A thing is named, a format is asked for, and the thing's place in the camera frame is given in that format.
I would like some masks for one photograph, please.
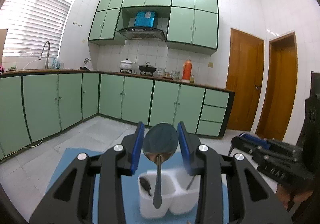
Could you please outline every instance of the window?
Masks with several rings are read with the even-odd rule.
[[[57,57],[72,2],[6,0],[0,9],[0,28],[8,29],[3,56],[38,57],[48,40],[50,57]]]

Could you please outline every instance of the wooden countertop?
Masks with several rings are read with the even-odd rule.
[[[203,87],[228,93],[233,93],[233,91],[224,89],[224,88],[218,88],[213,87],[210,85],[203,85],[203,84],[192,84],[192,83],[185,83],[178,80],[172,80],[172,79],[166,79],[158,76],[146,76],[146,75],[140,75],[140,74],[127,74],[127,73],[120,73],[120,72],[107,72],[107,71],[100,71],[100,70],[81,70],[81,69],[28,69],[28,70],[14,70],[14,71],[7,71],[2,73],[0,75],[0,78],[2,77],[14,77],[14,76],[26,76],[26,75],[45,75],[45,74],[64,74],[64,73],[101,73],[101,74],[109,74],[109,75],[118,75],[118,76],[126,76],[126,77],[139,77],[139,78],[146,78],[146,79],[153,79],[153,80],[159,80],[159,81],[165,81],[165,82],[172,82],[177,83],[181,85],[190,85],[190,86],[197,86],[197,87]]]

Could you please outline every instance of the orange thermos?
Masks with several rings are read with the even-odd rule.
[[[187,59],[183,64],[182,82],[190,82],[191,70],[192,62],[190,59]]]

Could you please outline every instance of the white utensil holder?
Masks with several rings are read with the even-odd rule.
[[[151,185],[151,196],[141,187],[139,178],[145,177]],[[168,210],[173,214],[190,212],[199,198],[200,176],[196,176],[189,190],[186,187],[192,180],[185,169],[162,170],[161,195],[162,204],[159,209],[153,206],[153,194],[156,185],[156,171],[147,171],[138,177],[140,213],[145,219],[162,218]]]

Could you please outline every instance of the tiled floor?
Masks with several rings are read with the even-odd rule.
[[[66,148],[86,148],[103,152],[121,143],[123,137],[134,133],[135,129],[135,126],[104,117],[92,118],[0,164],[1,185],[17,210],[29,220]],[[227,155],[231,138],[239,133],[240,131],[227,130],[222,140],[201,139],[201,142],[218,153]],[[251,156],[245,156],[252,162]],[[264,178],[275,191],[276,183],[267,177]]]

